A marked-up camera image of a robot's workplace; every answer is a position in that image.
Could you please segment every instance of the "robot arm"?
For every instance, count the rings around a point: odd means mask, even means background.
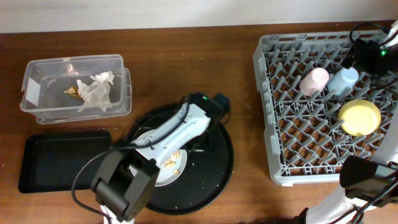
[[[102,161],[90,189],[104,213],[118,222],[131,221],[150,200],[161,165],[187,142],[215,128],[229,113],[229,99],[190,95],[168,121],[131,144],[119,141]],[[133,165],[133,176],[127,167]]]
[[[367,201],[358,198],[347,198],[345,189],[338,186],[337,189],[321,203],[307,210],[305,223],[327,224],[333,223],[334,221],[340,224],[348,223],[354,217],[354,212],[351,212],[340,220],[337,219],[356,207],[362,207],[366,202]]]

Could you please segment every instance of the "wooden table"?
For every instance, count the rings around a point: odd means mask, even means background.
[[[101,223],[102,217],[74,204],[70,192],[21,194],[17,189],[25,140],[32,134],[105,128],[114,140],[134,119],[184,94],[221,92],[231,99],[226,125],[234,173],[224,192],[206,208],[182,216],[143,210],[136,223],[273,222],[321,202],[338,183],[281,187],[269,178],[264,118],[252,55],[260,36],[349,30],[355,23],[284,24],[184,29],[102,30],[0,35],[0,223]],[[120,54],[130,69],[129,116],[39,125],[19,109],[26,64],[35,59]],[[89,190],[81,201],[99,208]],[[366,212],[366,223],[396,223],[398,206]]]

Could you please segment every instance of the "tissue paper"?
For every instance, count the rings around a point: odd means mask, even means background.
[[[114,75],[109,71],[90,76],[90,78],[94,80],[94,82],[89,86],[82,83],[81,80],[77,80],[79,95],[85,101],[83,106],[98,106],[105,112],[108,107],[111,107],[111,102],[109,100],[109,91],[111,87],[109,83],[113,85]]]

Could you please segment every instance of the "gray dish rack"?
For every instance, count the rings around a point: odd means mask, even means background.
[[[284,186],[336,182],[345,159],[357,155],[371,159],[387,133],[397,98],[388,91],[369,89],[369,75],[361,73],[342,97],[325,88],[305,96],[298,84],[309,71],[341,68],[351,43],[349,32],[265,35],[253,55],[257,90],[261,93],[271,179]],[[354,38],[382,41],[381,31],[354,32]],[[378,130],[351,136],[338,120],[342,105],[354,99],[372,101],[382,114]]]

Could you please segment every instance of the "food crumb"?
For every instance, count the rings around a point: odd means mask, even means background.
[[[171,168],[171,167],[173,167],[174,165],[175,165],[175,162],[169,162],[169,163],[165,164],[164,167],[166,167],[166,168]]]
[[[171,160],[171,161],[176,161],[177,159],[179,159],[180,158],[180,152],[174,152],[171,156],[170,156],[170,158],[169,158],[169,160]]]

